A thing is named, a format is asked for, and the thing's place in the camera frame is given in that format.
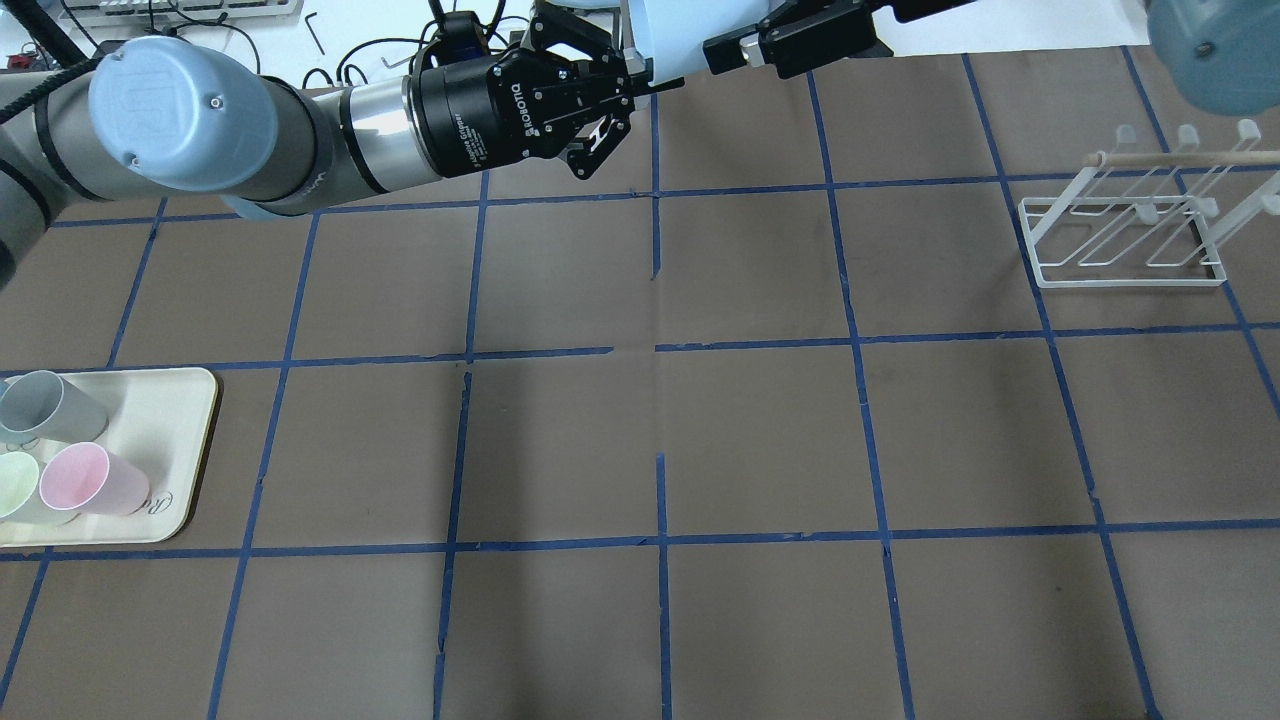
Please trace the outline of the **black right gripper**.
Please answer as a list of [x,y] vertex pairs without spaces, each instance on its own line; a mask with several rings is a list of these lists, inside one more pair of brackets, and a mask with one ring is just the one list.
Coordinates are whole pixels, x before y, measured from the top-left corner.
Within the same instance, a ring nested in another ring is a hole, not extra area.
[[888,8],[899,23],[965,6],[966,1],[783,1],[755,24],[701,44],[709,72],[773,67],[790,79],[844,59],[895,56],[876,29],[874,13]]

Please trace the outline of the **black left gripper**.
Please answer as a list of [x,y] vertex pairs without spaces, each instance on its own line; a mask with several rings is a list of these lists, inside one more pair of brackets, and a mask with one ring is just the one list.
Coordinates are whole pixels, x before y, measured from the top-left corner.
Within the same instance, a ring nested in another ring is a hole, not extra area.
[[641,77],[609,32],[572,12],[535,12],[502,54],[412,73],[408,108],[444,178],[558,158],[589,179],[630,133],[637,97],[685,85]]

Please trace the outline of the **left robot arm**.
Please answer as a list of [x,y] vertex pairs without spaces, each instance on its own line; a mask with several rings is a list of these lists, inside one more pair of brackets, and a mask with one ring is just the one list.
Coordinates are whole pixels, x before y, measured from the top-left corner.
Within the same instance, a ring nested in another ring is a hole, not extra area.
[[603,28],[535,4],[499,54],[430,44],[407,76],[311,96],[210,47],[148,36],[58,72],[3,74],[3,281],[78,202],[218,196],[302,217],[508,167],[593,177],[637,100],[676,88]]

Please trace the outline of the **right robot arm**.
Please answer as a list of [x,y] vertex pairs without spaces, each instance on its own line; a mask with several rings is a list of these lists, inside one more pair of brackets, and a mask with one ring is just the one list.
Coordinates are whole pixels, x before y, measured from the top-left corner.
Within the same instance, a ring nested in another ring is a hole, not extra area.
[[1138,35],[1194,108],[1244,117],[1277,105],[1275,1],[767,1],[694,40],[714,74],[782,78],[844,59],[1120,45]]

